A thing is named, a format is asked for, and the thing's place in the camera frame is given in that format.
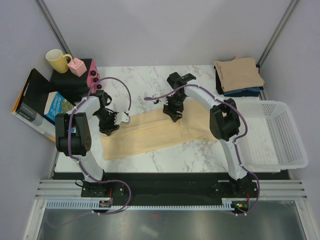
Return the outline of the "cream yellow t shirt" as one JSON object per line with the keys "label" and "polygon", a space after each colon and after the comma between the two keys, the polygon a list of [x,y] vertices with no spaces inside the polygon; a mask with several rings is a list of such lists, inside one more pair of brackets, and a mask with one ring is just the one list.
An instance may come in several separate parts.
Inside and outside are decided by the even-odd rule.
{"label": "cream yellow t shirt", "polygon": [[215,142],[209,127],[210,113],[195,100],[184,104],[183,117],[177,122],[162,109],[131,117],[101,143],[106,160],[115,160],[155,151],[189,141],[206,139]]}

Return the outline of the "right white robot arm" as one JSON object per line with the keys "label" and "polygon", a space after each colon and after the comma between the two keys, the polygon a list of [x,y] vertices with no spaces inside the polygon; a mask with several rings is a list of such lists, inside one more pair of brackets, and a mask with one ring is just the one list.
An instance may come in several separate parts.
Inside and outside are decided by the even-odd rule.
{"label": "right white robot arm", "polygon": [[229,191],[235,197],[242,196],[247,191],[246,183],[241,180],[247,172],[239,163],[240,151],[235,149],[234,140],[240,132],[240,117],[236,111],[237,105],[231,98],[223,100],[200,86],[199,81],[191,73],[183,76],[174,72],[167,78],[167,83],[173,89],[165,98],[163,113],[175,123],[183,117],[184,101],[192,98],[209,112],[209,130],[222,145],[228,166],[229,176],[235,180],[229,184]]}

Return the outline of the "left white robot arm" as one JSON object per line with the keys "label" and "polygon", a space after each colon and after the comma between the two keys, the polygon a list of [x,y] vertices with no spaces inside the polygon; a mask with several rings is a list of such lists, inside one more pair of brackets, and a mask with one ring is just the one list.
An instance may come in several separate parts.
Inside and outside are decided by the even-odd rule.
{"label": "left white robot arm", "polygon": [[110,136],[120,126],[116,124],[117,112],[107,108],[112,101],[105,91],[98,90],[67,113],[55,116],[55,144],[58,152],[75,161],[84,179],[93,182],[92,191],[99,197],[110,191],[108,182],[102,180],[104,170],[98,165],[92,152],[92,135],[88,119],[96,116],[102,134]]}

